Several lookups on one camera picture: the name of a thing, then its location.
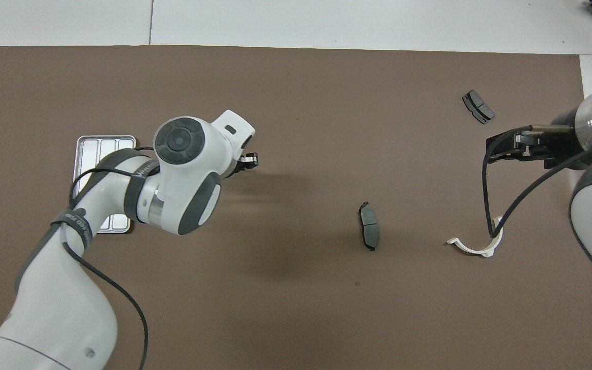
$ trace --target brown table surface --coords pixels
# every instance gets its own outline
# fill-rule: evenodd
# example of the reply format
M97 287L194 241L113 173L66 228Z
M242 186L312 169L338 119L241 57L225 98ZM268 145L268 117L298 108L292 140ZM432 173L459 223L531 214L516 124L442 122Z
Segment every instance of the brown table surface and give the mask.
M496 113L479 124L461 96ZM230 108L261 165L224 180L186 236L148 225L101 235L85 258L150 324L146 368L592 368L592 266L568 222L561 173L522 202L494 257L485 139L547 124L582 101L575 55L261 49L0 47L0 323L14 279L66 206L75 142ZM543 173L489 167L493 213ZM362 245L369 201L378 250ZM106 368L136 368L136 312Z

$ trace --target black velcro strap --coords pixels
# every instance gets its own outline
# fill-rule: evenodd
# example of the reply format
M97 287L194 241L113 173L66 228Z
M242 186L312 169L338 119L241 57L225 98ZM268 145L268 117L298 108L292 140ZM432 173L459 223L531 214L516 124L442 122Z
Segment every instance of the black velcro strap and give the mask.
M147 177L155 174L155 170L159 167L159 161L153 159L145 162L141 167L134 171L134 175L129 179L127 191L125 191L124 210L125 215L131 220L143 223L138 219L136 207L138 206L138 198L141 196L141 190Z
M73 228L82 239L84 250L88 248L90 242L93 240L93 232L90 228L90 224L84 218L85 214L86 211L83 208L65 209L54 218L54 221L52 221L52 224L63 223Z

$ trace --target metal tray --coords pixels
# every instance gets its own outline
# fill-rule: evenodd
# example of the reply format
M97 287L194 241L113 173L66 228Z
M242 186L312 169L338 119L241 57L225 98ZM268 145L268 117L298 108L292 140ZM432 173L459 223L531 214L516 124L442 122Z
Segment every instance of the metal tray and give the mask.
M77 139L75 154L75 173L73 179L89 169L94 168L100 159L107 154L124 148L136 147L136 138L130 135L87 135ZM75 196L84 188L90 174L79 180L75 187ZM97 231L100 234L124 234L132 227L132 221L125 215L112 215L104 220Z

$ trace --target white plastic hook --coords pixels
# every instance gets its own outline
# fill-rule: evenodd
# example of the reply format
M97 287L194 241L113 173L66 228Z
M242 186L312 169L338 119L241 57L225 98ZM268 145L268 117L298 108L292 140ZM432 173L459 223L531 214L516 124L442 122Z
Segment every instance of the white plastic hook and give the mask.
M493 227L495 227L495 225L500 224L501 218L502 216L493 218ZM463 244L463 242L461 242L460 239L458 239L458 237L452 237L447 241L447 244L455 244L458 248L460 248L463 251L466 251L467 253L480 254L484 257L492 257L495 254L495 248L498 245L500 245L503 234L504 228L502 227L499 231L499 234L493 239L493 241L491 241L490 244L488 244L488 246L486 246L482 250L472 250L470 248L467 248L465 244Z

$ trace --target black cable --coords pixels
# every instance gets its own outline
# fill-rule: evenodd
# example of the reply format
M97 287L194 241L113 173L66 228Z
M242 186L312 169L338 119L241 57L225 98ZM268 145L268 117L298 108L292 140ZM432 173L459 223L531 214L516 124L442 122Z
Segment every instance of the black cable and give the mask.
M74 181L72 181L72 185L70 186L70 195L68 196L68 204L70 205L70 208L75 208L76 204L73 204L73 202L75 201L75 187L77 186L77 182L79 182L79 180L82 179L82 177L84 177L85 175L88 175L89 173L99 173L99 172L110 172L110 173L117 173L119 175L125 175L125 176L133 176L133 173L129 173L127 171L123 171L123 170L118 170L118 169L89 169L87 171L84 171L84 173L80 174L79 176L77 176L77 178L75 178Z
M488 224L488 232L490 234L490 237L493 239L495 237L497 237L497 235L500 233L500 230L502 229L502 227L504 227L506 220L511 215L511 213L513 213L513 211L515 210L517 205L520 204L522 199L524 199L526 196L528 196L529 193L531 193L533 191L533 189L536 189L536 187L538 187L538 185L543 183L543 181L556 175L556 173L559 173L562 169L565 169L566 167L570 166L571 164L574 164L579 161L583 161L584 159L592 156L592 148L590 148L589 150L586 150L585 152L581 152L579 154L573 155L572 157L569 157L565 161L557 164L557 166L555 166L552 169L550 169L549 171L547 171L547 173L545 173L543 176L540 176L538 179L536 179L536 181L531 183L531 185L529 185L522 193L520 193L519 196L517 196L517 198L515 198L513 203L510 206L508 206L506 212L502 216L501 221L498 223L498 225L496 225L495 229L493 229L492 222L491 222L492 218L490 216L490 208L488 205L488 188L487 188L487 179L486 179L487 159L489 159L490 155L492 154L492 150L495 149L497 141L503 141L503 136L505 136L507 134L512 135L514 133L517 133L518 131L520 131L520 133L521 133L524 128L526 128L526 127L512 129L511 131L507 131L506 133L503 133L503 135L499 136L493 142L494 145L490 145L488 147L488 149L486 150L486 156L484 157L483 179L482 179L483 183L484 183L484 206L486 207L486 221Z
M124 288L122 288L122 286L120 286L118 283L113 281L113 279L106 276L104 274L104 272L99 271L98 269L96 269L96 267L92 266L89 262L87 262L86 260L81 258L79 255L77 255L77 253L75 253L75 251L73 251L72 248L70 248L68 243L63 242L63 249L66 252L68 252L70 257L74 258L76 260L76 262L81 263L81 265L84 266L86 269L89 269L93 274L96 274L102 280L106 281L111 286L116 288L118 290L118 292L122 293L122 295L124 295L125 298L127 298L129 300L129 302L132 303L133 307L136 309L136 312L138 312L138 316L141 318L141 323L143 323L143 356L141 356L141 364L139 365L138 368L139 368L139 370L143 370L143 366L145 366L145 356L147 355L147 338L148 338L147 321L145 320L145 315L143 314L143 310L138 305L138 303L136 303L136 300L134 300L134 298L132 298L131 294L127 293L127 291L124 290Z

